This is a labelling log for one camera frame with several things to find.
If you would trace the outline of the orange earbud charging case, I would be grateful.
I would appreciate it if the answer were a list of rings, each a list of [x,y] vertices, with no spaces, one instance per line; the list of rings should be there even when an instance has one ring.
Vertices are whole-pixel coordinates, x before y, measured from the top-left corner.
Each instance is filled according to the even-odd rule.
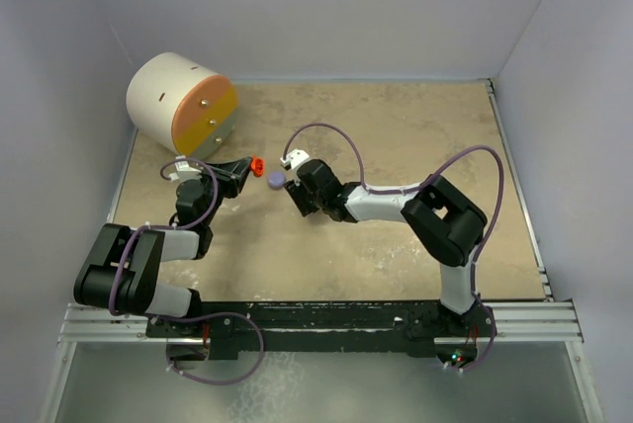
[[[265,172],[265,162],[262,158],[257,156],[252,156],[249,164],[249,170],[252,175],[256,178],[260,178],[263,176]]]

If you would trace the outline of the purple earbud charging case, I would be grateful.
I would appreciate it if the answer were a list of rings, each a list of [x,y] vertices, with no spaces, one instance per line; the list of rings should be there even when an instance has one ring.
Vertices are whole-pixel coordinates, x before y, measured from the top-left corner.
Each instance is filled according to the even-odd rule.
[[[279,191],[286,183],[285,174],[279,171],[273,171],[267,176],[267,184],[271,190]]]

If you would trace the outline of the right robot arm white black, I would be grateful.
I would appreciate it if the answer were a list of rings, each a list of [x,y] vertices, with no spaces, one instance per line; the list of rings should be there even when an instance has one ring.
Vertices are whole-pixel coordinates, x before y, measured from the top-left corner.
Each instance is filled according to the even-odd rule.
[[[322,160],[296,150],[281,160],[292,174],[285,190],[303,216],[323,212],[337,222],[368,220],[407,224],[440,265],[441,327],[462,335],[475,323],[473,265],[488,220],[481,209],[442,176],[406,193],[379,190],[359,182],[341,183]]]

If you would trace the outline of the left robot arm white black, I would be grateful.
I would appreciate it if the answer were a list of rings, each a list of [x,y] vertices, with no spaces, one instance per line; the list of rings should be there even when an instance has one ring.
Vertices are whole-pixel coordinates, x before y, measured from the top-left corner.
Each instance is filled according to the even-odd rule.
[[[166,224],[104,224],[75,280],[74,300],[114,316],[165,317],[182,336],[199,332],[200,294],[161,282],[160,266],[204,258],[223,200],[236,198],[250,175],[263,172],[264,162],[255,156],[219,164],[178,156],[164,165],[161,178],[177,184],[175,213]]]

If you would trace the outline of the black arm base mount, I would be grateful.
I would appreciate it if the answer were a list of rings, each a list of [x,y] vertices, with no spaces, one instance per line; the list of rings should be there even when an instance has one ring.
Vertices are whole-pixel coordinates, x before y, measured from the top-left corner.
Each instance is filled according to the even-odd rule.
[[[210,360],[242,352],[397,353],[474,362],[497,336],[480,302],[456,314],[437,300],[203,301],[194,316],[153,316],[148,337],[196,340]]]

